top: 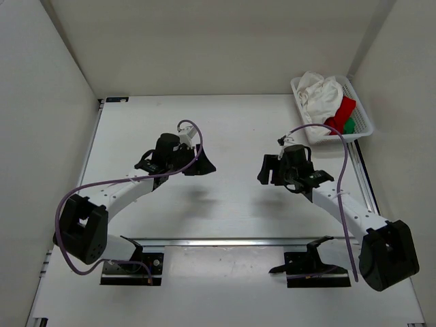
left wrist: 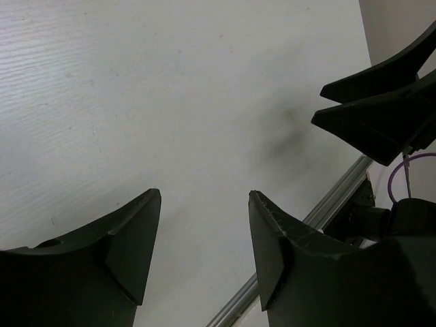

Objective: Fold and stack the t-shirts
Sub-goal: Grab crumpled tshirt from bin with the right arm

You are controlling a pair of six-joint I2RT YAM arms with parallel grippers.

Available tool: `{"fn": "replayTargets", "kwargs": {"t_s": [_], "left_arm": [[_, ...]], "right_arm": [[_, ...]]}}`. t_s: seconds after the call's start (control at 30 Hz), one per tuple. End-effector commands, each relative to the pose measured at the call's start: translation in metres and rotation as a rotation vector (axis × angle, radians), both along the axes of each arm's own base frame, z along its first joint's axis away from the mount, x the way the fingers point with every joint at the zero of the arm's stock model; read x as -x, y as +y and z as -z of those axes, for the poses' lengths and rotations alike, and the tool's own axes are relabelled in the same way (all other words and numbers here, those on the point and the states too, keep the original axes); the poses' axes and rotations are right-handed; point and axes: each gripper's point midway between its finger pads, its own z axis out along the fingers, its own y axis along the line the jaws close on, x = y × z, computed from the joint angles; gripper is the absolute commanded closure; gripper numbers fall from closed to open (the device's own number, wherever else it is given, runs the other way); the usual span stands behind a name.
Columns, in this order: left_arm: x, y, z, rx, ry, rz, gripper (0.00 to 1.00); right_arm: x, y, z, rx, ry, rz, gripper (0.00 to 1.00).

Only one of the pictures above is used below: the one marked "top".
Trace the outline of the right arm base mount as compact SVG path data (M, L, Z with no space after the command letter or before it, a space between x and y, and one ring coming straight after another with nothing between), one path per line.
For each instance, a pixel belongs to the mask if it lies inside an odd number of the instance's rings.
M332 240L335 240L332 236L323 236L308 243L305 252L285 252L284 264L271 268L268 273L285 273L287 288L350 287L347 270L326 264L320 257L320 246L327 245L327 242Z

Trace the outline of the white t shirt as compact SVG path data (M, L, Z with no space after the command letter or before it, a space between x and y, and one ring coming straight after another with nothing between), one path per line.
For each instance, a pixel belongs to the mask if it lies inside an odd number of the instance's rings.
M341 106L343 87L334 76L325 78L307 71L298 82L296 96L306 121L322 124L332 118Z

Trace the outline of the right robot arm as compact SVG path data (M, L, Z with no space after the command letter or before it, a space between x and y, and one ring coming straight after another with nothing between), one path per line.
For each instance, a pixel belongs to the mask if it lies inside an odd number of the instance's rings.
M286 146L278 155L265 155L258 180L263 185L283 186L303 195L323 209L353 236L356 244L323 236L307 244L302 255L271 268L291 279L314 278L340 268L356 269L364 281L381 292L411 276L420 266L409 226L372 213L335 183L323 170L315 170L311 149L301 144Z

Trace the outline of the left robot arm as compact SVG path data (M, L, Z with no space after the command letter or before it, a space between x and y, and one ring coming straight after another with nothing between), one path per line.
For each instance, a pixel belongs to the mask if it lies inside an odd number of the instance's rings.
M54 243L62 243L66 252L90 265L99 259L118 261L127 272L142 267L142 248L125 236L108 233L108 224L138 198L155 191L172 172L185 176L203 176L215 172L200 145L192 145L188 136L164 133L155 148L147 151L127 175L127 182L102 187L92 196L70 196L59 219L60 233Z

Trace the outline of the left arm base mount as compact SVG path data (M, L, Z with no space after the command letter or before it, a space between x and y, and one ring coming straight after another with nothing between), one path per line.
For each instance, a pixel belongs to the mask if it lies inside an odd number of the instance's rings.
M160 286L164 268L162 248L147 248L134 239L111 236L103 254L101 285Z

